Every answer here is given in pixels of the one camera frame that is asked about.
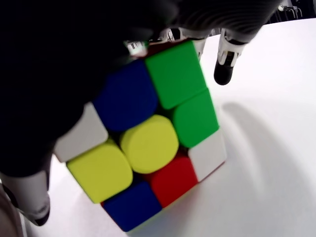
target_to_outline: rubik's cube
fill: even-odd
[[[108,75],[55,154],[125,232],[202,181],[226,153],[194,43]]]

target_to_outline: robotic hand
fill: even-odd
[[[123,40],[181,27],[195,39],[222,28],[214,78],[227,84],[245,45],[281,0],[6,1],[0,7],[0,179],[29,220],[49,216],[56,140],[79,120],[105,75],[129,60]]]

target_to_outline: cube face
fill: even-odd
[[[208,89],[177,106],[171,120],[180,144],[187,148],[194,147],[219,128]]]
[[[94,203],[123,191],[133,179],[125,155],[111,139],[69,161],[67,167]]]
[[[171,109],[206,89],[195,47],[191,41],[145,59],[164,109]]]
[[[59,138],[54,153],[60,162],[66,162],[98,146],[107,139],[107,130],[93,105],[88,103],[85,105],[82,117],[77,124]]]
[[[103,208],[125,232],[161,211],[161,205],[147,182],[132,185],[103,202]]]
[[[158,98],[144,62],[134,61],[107,76],[93,104],[111,131],[125,131],[152,116]]]
[[[172,162],[155,173],[144,175],[161,206],[167,207],[197,183],[190,159],[178,153]]]
[[[226,158],[193,43],[159,52],[165,47],[107,76],[91,105],[99,120],[88,120],[68,146],[77,152],[68,169],[125,232],[169,206]],[[87,132],[91,126],[99,137],[106,127],[120,147],[111,139],[102,143],[103,136],[95,142]],[[93,143],[90,148],[82,145],[85,139]]]
[[[199,182],[224,163],[226,156],[221,128],[189,149],[189,157]]]
[[[154,115],[126,131],[120,146],[133,170],[147,174],[168,164],[177,153],[179,142],[170,120]]]

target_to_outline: white table surface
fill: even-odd
[[[132,237],[316,236],[316,19],[267,25],[232,81],[213,71],[219,36],[201,64],[225,132],[226,163]],[[51,213],[34,237],[125,237],[52,161]]]

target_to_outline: white backdrop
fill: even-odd
[[[213,79],[219,36],[201,65],[225,132],[226,163],[132,237],[316,236],[316,19],[264,26],[232,81]],[[125,237],[63,164],[52,162],[51,216],[34,237]]]

